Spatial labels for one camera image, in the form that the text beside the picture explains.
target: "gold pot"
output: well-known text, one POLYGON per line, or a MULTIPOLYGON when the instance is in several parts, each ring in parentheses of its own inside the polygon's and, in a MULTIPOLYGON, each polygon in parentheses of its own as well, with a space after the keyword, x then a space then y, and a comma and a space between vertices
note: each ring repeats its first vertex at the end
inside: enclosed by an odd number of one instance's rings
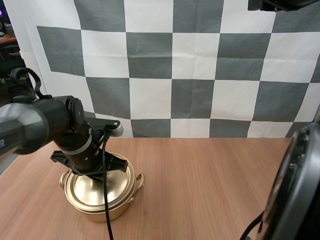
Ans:
MULTIPOLYGON (((125 157, 112 153, 120 159, 125 157)), ((145 186, 146 176, 135 176, 134 168, 127 160, 126 172, 120 170, 107 173, 107 197, 110 220, 120 217, 145 186)), ((88 176, 73 174, 71 170, 62 174, 60 186, 68 201, 94 222, 106 222, 104 186, 102 178, 93 180, 88 176)))

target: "wooden table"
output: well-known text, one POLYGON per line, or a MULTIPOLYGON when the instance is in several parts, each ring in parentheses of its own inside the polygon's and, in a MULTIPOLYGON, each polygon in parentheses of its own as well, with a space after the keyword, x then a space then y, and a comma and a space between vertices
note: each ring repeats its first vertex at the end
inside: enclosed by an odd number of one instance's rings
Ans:
MULTIPOLYGON (((112 221, 115 240, 237 240, 264 209, 289 139, 113 138, 146 185, 112 221)), ((1 240, 106 240, 67 201, 51 143, 0 176, 1 240)))
POLYGON ((8 34, 4 35, 4 38, 0 38, 0 47, 3 47, 4 45, 16 43, 17 39, 16 37, 10 37, 8 34))

